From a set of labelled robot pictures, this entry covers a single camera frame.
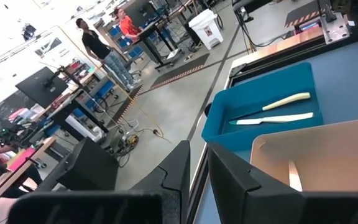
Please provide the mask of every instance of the knife handle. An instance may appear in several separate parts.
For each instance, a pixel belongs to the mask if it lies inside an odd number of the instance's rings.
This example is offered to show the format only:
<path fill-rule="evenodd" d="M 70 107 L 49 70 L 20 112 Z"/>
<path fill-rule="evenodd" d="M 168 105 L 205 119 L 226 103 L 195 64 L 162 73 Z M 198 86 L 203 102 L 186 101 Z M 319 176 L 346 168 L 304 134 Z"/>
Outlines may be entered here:
<path fill-rule="evenodd" d="M 285 115 L 285 116 L 273 116 L 262 118 L 262 122 L 268 123 L 284 123 L 290 121 L 298 121 L 301 119 L 308 119 L 313 117 L 313 112 L 304 113 L 304 114 L 295 114 L 295 115 Z"/>
<path fill-rule="evenodd" d="M 262 110 L 263 111 L 270 110 L 270 109 L 285 105 L 287 103 L 291 103 L 291 102 L 298 101 L 298 100 L 305 100 L 305 99 L 308 99 L 308 98 L 310 98 L 310 93 L 297 93 L 297 94 L 294 94 L 292 96 L 286 97 L 286 98 L 284 98 L 282 100 L 278 100 L 278 101 L 276 101 L 274 103 L 271 103 L 271 104 L 269 104 L 267 106 L 264 106 L 262 108 Z"/>

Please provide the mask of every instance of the teal tray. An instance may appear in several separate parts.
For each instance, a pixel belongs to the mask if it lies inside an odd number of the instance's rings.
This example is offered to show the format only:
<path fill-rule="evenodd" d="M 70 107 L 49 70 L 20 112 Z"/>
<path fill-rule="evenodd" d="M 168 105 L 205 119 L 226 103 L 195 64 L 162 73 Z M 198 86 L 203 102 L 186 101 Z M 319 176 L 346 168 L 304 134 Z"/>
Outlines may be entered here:
<path fill-rule="evenodd" d="M 309 92 L 311 98 L 254 113 L 243 119 L 283 116 L 313 112 L 313 117 L 286 123 L 232 125 L 228 122 L 296 93 Z M 250 150 L 261 134 L 307 128 L 324 124 L 316 95 L 313 71 L 309 63 L 301 63 L 249 80 L 220 91 L 214 98 L 201 134 L 206 142 L 217 142 L 231 151 Z"/>

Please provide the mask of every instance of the yellow cable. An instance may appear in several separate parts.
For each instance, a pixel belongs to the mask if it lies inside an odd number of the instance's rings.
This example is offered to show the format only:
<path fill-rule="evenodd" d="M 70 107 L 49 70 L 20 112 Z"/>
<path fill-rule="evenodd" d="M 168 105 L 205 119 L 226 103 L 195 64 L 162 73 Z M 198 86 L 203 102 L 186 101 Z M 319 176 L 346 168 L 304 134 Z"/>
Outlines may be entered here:
<path fill-rule="evenodd" d="M 88 57 L 88 55 L 87 55 L 86 53 L 84 53 L 84 52 L 74 43 L 74 41 L 67 35 L 67 33 L 66 33 L 60 26 L 58 26 L 58 28 L 65 34 L 65 36 L 68 38 L 68 40 L 70 40 L 70 42 L 71 42 L 78 50 L 80 50 L 80 52 L 81 52 L 83 55 L 85 55 L 85 57 L 86 57 L 94 66 L 96 66 L 96 69 L 95 69 L 93 72 L 96 72 L 96 71 L 98 71 L 98 70 L 101 70 L 100 68 L 102 68 L 103 65 L 96 65 L 96 64 Z M 114 80 L 108 75 L 108 73 L 107 73 L 106 71 L 103 71 L 103 70 L 101 70 L 101 71 L 114 83 Z M 135 99 L 133 99 L 131 96 L 129 96 L 129 94 L 128 94 L 124 89 L 122 89 L 121 86 L 119 86 L 119 85 L 117 85 L 117 86 L 118 86 L 118 88 L 119 88 L 129 99 L 131 99 L 131 101 L 133 102 L 134 105 L 137 105 L 137 103 L 135 103 Z M 162 128 L 157 124 L 157 122 L 155 121 L 155 119 L 153 119 L 150 115 L 148 115 L 139 105 L 137 105 L 137 106 L 138 106 L 139 110 L 140 110 L 143 114 L 145 114 L 146 117 L 148 117 L 148 119 L 150 119 L 150 120 L 154 123 L 154 125 L 156 125 L 156 127 L 158 128 L 158 131 L 159 131 L 160 133 L 154 133 L 154 134 L 155 134 L 156 136 L 158 136 L 158 137 L 160 137 L 160 138 L 162 138 L 162 139 L 168 141 L 170 144 L 173 144 L 171 141 L 169 141 L 168 139 L 164 138 L 164 133 L 163 133 L 163 131 L 162 131 Z M 154 129 L 152 129 L 152 128 L 144 128 L 144 129 L 142 129 L 142 130 L 151 130 L 151 131 L 154 132 Z"/>

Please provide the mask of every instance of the floor mat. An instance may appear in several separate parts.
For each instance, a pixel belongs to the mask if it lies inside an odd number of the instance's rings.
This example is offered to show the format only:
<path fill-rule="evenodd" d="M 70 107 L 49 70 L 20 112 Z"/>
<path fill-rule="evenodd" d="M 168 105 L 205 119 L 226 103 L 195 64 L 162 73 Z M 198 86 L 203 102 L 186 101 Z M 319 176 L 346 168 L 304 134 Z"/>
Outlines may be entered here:
<path fill-rule="evenodd" d="M 156 79 L 153 85 L 150 87 L 151 90 L 179 80 L 183 77 L 191 75 L 204 67 L 209 54 L 204 54 L 166 74 L 161 75 Z"/>
<path fill-rule="evenodd" d="M 142 92 L 144 85 L 138 86 L 136 88 L 134 88 L 134 90 L 131 91 L 131 93 L 129 94 L 129 96 L 133 99 L 129 99 L 127 98 L 122 105 L 118 108 L 117 112 L 114 114 L 114 116 L 112 117 L 113 121 L 110 121 L 107 124 L 107 127 L 111 127 L 116 125 L 115 122 L 119 122 L 122 117 L 124 117 L 124 115 L 128 112 L 129 108 L 132 106 L 132 104 L 134 103 L 134 100 L 137 98 L 137 96 L 139 96 L 139 94 Z"/>

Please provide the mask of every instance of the knife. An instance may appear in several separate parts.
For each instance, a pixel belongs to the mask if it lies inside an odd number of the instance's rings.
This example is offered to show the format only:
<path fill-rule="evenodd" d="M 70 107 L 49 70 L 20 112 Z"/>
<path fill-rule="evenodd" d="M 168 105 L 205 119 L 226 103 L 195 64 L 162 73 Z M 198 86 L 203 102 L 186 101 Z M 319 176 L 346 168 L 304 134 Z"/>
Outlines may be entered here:
<path fill-rule="evenodd" d="M 259 112 L 262 112 L 262 111 L 267 111 L 267 110 L 271 110 L 271 109 L 274 109 L 274 108 L 277 108 L 279 106 L 282 106 L 282 105 L 285 105 L 285 104 L 288 104 L 288 103 L 292 103 L 294 101 L 298 101 L 298 100 L 305 100 L 305 99 L 309 99 L 310 98 L 310 93 L 308 92 L 305 92 L 305 93 L 297 93 L 297 94 L 294 94 L 292 96 L 288 96 L 284 99 L 281 99 L 281 100 L 278 100 L 274 103 L 271 103 L 269 105 L 266 105 L 264 107 L 262 107 L 261 109 L 258 109 L 257 111 L 253 111 L 251 113 L 248 113 L 248 114 L 242 114 L 241 116 L 237 116 L 231 120 L 238 120 L 240 118 L 243 118 L 245 116 L 249 116 L 251 114 L 255 114 L 255 113 L 259 113 Z"/>
<path fill-rule="evenodd" d="M 313 117 L 313 112 L 304 113 L 304 114 L 294 114 L 294 115 L 285 115 L 285 116 L 272 116 L 266 118 L 257 118 L 257 119 L 241 119 L 238 121 L 229 121 L 229 124 L 234 125 L 252 125 L 265 123 L 284 123 L 290 121 L 298 121 L 301 119 L 308 119 Z"/>

